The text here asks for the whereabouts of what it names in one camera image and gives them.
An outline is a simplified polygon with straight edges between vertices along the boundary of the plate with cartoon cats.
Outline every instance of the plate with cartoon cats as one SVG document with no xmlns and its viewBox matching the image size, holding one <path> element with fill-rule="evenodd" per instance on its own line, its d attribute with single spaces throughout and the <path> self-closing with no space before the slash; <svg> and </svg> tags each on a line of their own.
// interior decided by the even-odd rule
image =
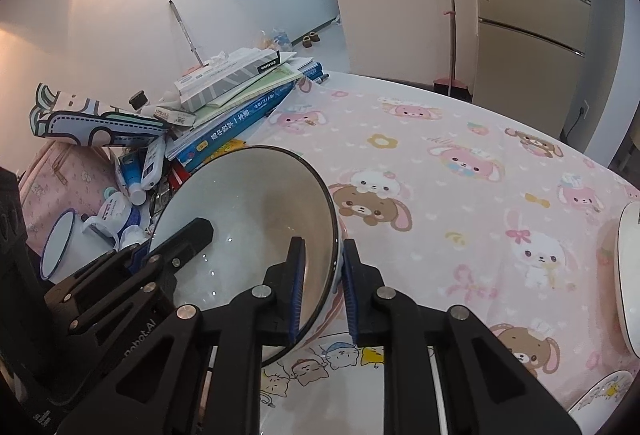
<svg viewBox="0 0 640 435">
<path fill-rule="evenodd" d="M 594 435 L 616 409 L 633 382 L 626 370 L 610 373 L 569 410 L 582 435 Z"/>
<path fill-rule="evenodd" d="M 437 376 L 431 350 L 430 355 Z M 437 378 L 436 397 L 442 412 Z M 358 348 L 348 333 L 321 336 L 263 368 L 260 401 L 264 435 L 381 434 L 383 349 Z"/>
</svg>

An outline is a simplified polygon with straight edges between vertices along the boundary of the silver bolt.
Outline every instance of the silver bolt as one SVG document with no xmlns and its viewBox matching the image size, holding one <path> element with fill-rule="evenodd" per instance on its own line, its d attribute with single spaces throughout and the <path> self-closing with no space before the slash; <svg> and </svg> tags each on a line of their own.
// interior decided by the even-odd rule
<svg viewBox="0 0 640 435">
<path fill-rule="evenodd" d="M 393 287 L 378 287 L 376 294 L 383 300 L 390 300 L 396 297 L 396 289 Z"/>
<path fill-rule="evenodd" d="M 268 285 L 256 285 L 251 289 L 251 294 L 257 298 L 267 298 L 271 295 L 271 287 Z"/>
<path fill-rule="evenodd" d="M 175 312 L 181 320 L 190 320 L 196 315 L 196 307 L 193 305 L 183 305 Z"/>
<path fill-rule="evenodd" d="M 450 313 L 455 319 L 460 321 L 464 321 L 469 317 L 469 309 L 462 305 L 453 305 Z"/>
</svg>

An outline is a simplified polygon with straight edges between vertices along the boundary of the floor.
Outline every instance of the floor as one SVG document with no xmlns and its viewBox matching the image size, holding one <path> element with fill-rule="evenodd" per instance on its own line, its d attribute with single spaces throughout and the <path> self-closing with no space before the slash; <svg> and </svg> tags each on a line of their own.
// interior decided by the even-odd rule
<svg viewBox="0 0 640 435">
<path fill-rule="evenodd" d="M 313 57 L 315 61 L 322 65 L 322 69 L 327 72 L 351 72 L 349 64 L 349 54 L 347 53 L 347 43 L 344 40 L 342 26 L 331 23 L 318 32 L 320 41 L 313 44 L 311 48 L 305 49 L 299 43 L 293 49 L 300 57 Z"/>
</svg>

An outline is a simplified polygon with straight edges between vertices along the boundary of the pink bow print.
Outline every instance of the pink bow print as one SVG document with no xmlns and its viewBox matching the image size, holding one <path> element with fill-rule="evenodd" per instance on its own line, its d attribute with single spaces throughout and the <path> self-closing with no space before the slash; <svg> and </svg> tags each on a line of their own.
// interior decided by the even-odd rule
<svg viewBox="0 0 640 435">
<path fill-rule="evenodd" d="M 459 284 L 449 287 L 445 294 L 450 296 L 459 290 L 465 291 L 465 305 L 469 304 L 469 301 L 471 301 L 474 295 L 481 299 L 490 300 L 495 299 L 498 295 L 497 289 L 477 284 L 471 269 L 466 265 L 458 265 L 453 271 L 453 278 L 455 278 Z"/>
<path fill-rule="evenodd" d="M 529 229 L 523 229 L 520 231 L 516 229 L 510 229 L 506 233 L 509 238 L 514 238 L 518 245 L 520 245 L 521 241 L 525 241 L 526 243 L 531 243 L 531 240 L 529 240 L 529 237 L 531 236 L 531 231 Z"/>
</svg>

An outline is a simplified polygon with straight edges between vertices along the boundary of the pink pouch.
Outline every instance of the pink pouch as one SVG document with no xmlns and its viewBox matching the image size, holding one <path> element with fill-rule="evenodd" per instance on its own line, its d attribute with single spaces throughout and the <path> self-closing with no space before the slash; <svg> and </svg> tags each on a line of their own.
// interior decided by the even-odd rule
<svg viewBox="0 0 640 435">
<path fill-rule="evenodd" d="M 111 162 L 100 147 L 48 141 L 20 180 L 20 203 L 29 238 L 39 256 L 56 219 L 69 208 L 97 214 L 104 190 L 117 187 Z"/>
</svg>

